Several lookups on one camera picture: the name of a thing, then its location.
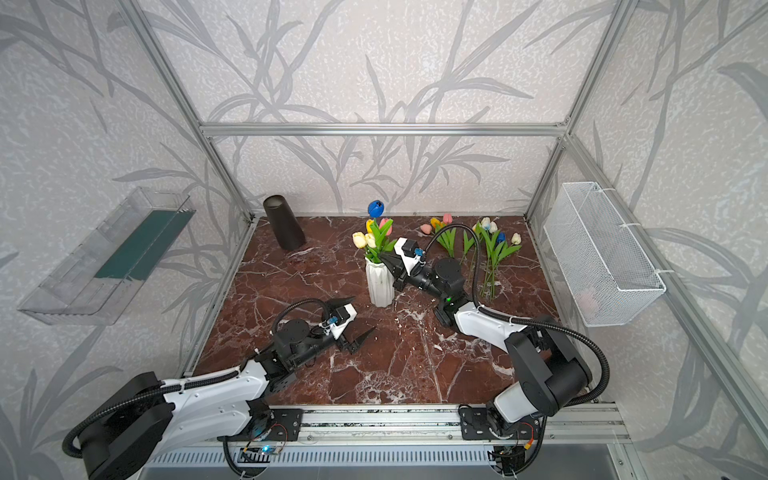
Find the white ribbed ceramic vase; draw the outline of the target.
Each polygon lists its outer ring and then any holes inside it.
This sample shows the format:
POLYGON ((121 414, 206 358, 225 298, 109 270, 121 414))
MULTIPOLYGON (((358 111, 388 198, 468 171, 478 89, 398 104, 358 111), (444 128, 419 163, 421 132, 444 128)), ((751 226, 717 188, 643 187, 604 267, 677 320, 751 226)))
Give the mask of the white ribbed ceramic vase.
POLYGON ((383 263, 366 260, 366 278, 371 303, 378 308, 389 306, 395 296, 394 278, 383 263))

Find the pink tulip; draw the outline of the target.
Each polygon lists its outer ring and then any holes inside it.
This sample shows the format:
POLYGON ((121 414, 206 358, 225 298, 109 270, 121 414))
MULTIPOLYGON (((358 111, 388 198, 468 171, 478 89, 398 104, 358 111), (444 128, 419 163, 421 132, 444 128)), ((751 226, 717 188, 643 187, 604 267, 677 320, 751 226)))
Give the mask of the pink tulip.
POLYGON ((390 218, 382 218, 379 223, 380 232, 384 237, 389 237, 392 233, 393 220, 390 218))

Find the cream white tulip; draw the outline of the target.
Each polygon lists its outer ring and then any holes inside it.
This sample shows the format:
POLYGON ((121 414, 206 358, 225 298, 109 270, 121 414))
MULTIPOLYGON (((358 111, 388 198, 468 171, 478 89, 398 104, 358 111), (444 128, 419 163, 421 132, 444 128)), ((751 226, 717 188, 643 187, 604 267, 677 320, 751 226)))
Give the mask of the cream white tulip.
POLYGON ((364 239, 364 235, 365 234, 366 233, 363 233, 363 232, 356 232, 356 233, 354 233, 353 234, 353 243, 354 243, 354 245, 358 249, 361 249, 361 250, 365 251, 365 257, 366 257, 366 242, 365 242, 365 239, 364 239))

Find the blue tulip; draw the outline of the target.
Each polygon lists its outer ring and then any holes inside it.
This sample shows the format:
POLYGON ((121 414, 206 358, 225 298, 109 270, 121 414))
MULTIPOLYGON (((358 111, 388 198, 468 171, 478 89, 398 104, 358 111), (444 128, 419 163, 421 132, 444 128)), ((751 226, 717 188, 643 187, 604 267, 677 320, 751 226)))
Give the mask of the blue tulip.
MULTIPOLYGON (((369 219, 375 219, 378 222, 378 226, 379 226, 381 219, 386 218, 384 216, 384 210, 385 210, 384 203, 381 200, 374 200, 368 205, 367 212, 369 215, 369 219)), ((392 249, 391 247, 392 242, 390 241, 389 237, 384 237, 381 232, 378 237, 375 237, 378 253, 381 251, 390 251, 392 249)))

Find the black cylindrical vase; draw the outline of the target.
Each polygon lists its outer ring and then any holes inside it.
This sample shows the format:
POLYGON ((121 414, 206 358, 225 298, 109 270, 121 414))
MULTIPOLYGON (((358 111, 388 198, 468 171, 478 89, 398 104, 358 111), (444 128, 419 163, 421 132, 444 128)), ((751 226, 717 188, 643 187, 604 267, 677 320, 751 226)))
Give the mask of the black cylindrical vase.
POLYGON ((264 199, 263 208, 279 246, 294 251, 306 243, 306 236, 287 200, 282 195, 264 199))

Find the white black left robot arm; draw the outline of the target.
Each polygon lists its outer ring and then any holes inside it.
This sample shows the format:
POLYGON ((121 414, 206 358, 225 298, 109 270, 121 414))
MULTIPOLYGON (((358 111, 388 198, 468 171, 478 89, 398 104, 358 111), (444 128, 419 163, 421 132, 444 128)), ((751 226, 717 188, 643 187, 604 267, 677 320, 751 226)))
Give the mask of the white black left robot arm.
POLYGON ((90 479, 127 479, 181 447, 257 437, 271 419, 267 398, 287 388, 301 367, 331 347, 360 349, 364 335, 344 334, 356 317, 350 297, 297 301, 277 315, 271 343, 235 367, 181 379, 135 376, 65 435, 62 451, 82 460, 90 479))

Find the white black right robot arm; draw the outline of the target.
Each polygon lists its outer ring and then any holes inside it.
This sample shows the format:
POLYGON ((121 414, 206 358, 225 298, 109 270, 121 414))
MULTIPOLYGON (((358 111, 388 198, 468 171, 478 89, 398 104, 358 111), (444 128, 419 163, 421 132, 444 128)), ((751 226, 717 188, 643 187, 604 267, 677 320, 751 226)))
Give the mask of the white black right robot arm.
POLYGON ((486 405, 487 422, 496 435, 507 437, 512 425, 525 417, 553 417, 565 407, 602 395, 609 385, 610 365, 592 339, 550 316, 519 317, 481 304, 479 266, 473 266, 471 290, 466 291, 456 259, 427 263, 434 242, 421 249, 416 241, 401 237, 379 258, 393 276, 394 289, 412 285, 438 299, 435 315, 444 327, 509 355, 516 382, 486 405))

